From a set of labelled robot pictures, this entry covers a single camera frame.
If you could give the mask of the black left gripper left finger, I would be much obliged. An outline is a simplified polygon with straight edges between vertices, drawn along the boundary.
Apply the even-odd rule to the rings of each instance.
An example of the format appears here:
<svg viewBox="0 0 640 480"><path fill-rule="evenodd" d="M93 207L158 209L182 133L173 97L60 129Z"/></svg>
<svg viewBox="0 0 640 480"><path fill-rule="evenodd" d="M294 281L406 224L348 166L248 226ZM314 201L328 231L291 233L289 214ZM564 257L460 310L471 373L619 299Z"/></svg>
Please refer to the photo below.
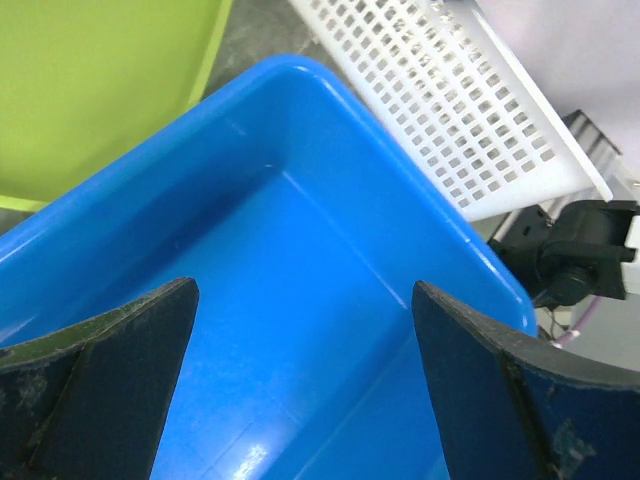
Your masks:
<svg viewBox="0 0 640 480"><path fill-rule="evenodd" d="M2 478L149 478L198 302L178 278L3 348Z"/></svg>

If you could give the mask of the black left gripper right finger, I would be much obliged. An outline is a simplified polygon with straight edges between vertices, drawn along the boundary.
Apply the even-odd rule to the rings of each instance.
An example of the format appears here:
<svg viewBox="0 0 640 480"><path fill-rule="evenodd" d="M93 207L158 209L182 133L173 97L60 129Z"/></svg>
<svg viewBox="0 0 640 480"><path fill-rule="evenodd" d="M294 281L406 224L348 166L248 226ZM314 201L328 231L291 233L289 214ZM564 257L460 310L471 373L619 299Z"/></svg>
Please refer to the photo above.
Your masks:
<svg viewBox="0 0 640 480"><path fill-rule="evenodd" d="M453 479L635 479L639 375L552 346L419 281L412 314Z"/></svg>

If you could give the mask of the blue plastic tub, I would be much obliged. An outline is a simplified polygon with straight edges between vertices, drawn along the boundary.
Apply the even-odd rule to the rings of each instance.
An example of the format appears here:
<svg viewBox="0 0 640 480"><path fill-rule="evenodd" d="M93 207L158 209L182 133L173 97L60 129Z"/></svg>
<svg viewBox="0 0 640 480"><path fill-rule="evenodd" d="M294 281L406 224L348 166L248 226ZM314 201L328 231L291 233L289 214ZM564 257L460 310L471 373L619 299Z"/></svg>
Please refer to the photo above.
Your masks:
<svg viewBox="0 0 640 480"><path fill-rule="evenodd" d="M525 333L524 289L326 67L268 58L1 239L1 342L178 277L199 305L156 479L444 479L411 314Z"/></svg>

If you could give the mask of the white perforated plastic basket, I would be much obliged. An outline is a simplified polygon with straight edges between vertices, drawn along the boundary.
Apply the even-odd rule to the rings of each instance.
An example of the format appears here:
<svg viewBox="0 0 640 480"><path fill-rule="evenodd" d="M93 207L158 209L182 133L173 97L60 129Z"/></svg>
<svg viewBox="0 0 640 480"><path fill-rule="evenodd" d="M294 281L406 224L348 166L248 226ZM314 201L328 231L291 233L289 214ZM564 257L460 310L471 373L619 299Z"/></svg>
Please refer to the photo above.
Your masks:
<svg viewBox="0 0 640 480"><path fill-rule="evenodd" d="M302 21L469 221L607 182L473 1L310 0Z"/></svg>

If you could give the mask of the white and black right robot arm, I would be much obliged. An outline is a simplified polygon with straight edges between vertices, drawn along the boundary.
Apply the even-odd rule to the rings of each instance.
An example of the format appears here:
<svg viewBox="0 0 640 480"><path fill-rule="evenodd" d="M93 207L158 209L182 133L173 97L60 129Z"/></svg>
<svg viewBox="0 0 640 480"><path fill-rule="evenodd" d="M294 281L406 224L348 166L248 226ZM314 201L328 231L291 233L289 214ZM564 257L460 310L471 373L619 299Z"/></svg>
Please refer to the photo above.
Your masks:
<svg viewBox="0 0 640 480"><path fill-rule="evenodd" d="M488 245L536 308L570 307L590 295L624 300L622 265L638 252L626 240L638 218L639 205L629 200L575 201L555 220L533 205Z"/></svg>

